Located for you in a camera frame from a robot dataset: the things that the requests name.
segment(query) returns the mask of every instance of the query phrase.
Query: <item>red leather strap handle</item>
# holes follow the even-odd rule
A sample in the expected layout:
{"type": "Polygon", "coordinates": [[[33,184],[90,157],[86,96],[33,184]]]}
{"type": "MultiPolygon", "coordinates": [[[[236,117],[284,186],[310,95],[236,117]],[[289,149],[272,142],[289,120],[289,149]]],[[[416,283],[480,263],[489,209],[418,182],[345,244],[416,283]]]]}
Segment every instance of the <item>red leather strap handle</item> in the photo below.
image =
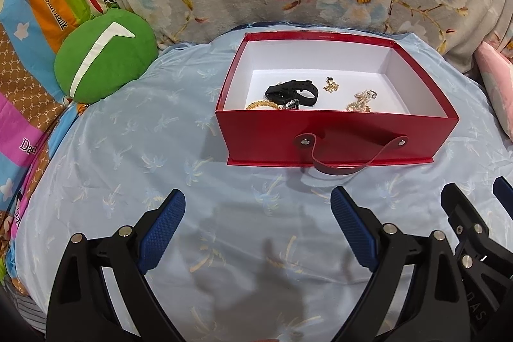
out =
{"type": "Polygon", "coordinates": [[[348,174],[354,174],[366,166],[370,165],[374,160],[376,160],[384,151],[393,150],[395,148],[401,148],[406,145],[408,142],[408,137],[405,135],[398,136],[384,145],[369,161],[364,164],[357,166],[341,166],[336,167],[332,165],[327,165],[320,161],[315,155],[319,146],[321,146],[322,139],[317,137],[316,134],[301,134],[294,138],[294,143],[301,148],[312,148],[312,161],[314,163],[314,167],[320,171],[321,173],[330,174],[332,176],[345,176],[348,174]]]}

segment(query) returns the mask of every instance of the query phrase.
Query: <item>green cushion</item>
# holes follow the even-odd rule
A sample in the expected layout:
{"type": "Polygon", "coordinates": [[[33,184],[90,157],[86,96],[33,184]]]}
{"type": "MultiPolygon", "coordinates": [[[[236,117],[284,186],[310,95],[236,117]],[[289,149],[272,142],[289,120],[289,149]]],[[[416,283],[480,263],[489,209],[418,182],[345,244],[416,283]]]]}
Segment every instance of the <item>green cushion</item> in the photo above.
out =
{"type": "Polygon", "coordinates": [[[157,55],[150,25],[135,13],[112,8],[64,40],[55,76],[75,101],[93,104],[138,79],[157,55]]]}

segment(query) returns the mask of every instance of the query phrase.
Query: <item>open box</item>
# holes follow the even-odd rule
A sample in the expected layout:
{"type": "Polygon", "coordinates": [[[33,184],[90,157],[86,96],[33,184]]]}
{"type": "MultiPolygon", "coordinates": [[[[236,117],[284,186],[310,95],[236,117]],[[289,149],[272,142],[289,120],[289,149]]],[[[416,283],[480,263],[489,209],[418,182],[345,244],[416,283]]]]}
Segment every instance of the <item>open box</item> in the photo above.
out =
{"type": "Polygon", "coordinates": [[[320,31],[246,34],[215,114],[228,164],[313,165],[329,174],[430,163],[458,122],[435,82],[395,41],[320,31]],[[337,91],[323,89],[327,77],[337,91]],[[269,86],[289,80],[311,80],[319,89],[315,106],[245,110],[265,100],[269,86]],[[371,112],[347,111],[367,89],[378,94],[371,112]]]}

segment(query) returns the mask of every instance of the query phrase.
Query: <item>black watch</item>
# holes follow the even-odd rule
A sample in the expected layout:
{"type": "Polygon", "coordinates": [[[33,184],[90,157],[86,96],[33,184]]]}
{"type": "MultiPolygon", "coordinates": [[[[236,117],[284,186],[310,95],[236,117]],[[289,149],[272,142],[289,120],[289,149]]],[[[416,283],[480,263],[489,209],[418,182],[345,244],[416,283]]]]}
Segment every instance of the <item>black watch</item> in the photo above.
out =
{"type": "Polygon", "coordinates": [[[312,84],[311,80],[291,80],[270,86],[265,92],[265,97],[277,105],[285,105],[291,100],[297,99],[300,105],[314,106],[317,103],[317,97],[319,97],[319,90],[312,84]],[[309,98],[299,93],[304,90],[313,94],[314,97],[309,98]]]}

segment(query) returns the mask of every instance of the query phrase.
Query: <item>blue textured pad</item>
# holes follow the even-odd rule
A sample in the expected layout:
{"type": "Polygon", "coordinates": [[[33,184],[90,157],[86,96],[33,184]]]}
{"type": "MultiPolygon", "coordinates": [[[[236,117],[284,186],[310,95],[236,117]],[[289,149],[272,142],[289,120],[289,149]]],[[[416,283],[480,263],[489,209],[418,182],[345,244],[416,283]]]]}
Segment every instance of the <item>blue textured pad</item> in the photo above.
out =
{"type": "Polygon", "coordinates": [[[171,201],[140,242],[138,268],[141,274],[154,269],[161,260],[185,213],[185,196],[176,191],[171,201]]]}
{"type": "Polygon", "coordinates": [[[374,237],[356,211],[357,206],[337,188],[332,191],[332,212],[361,266],[372,272],[378,267],[374,237]]]}
{"type": "Polygon", "coordinates": [[[513,187],[504,177],[499,177],[493,182],[493,194],[513,219],[513,187]]]}

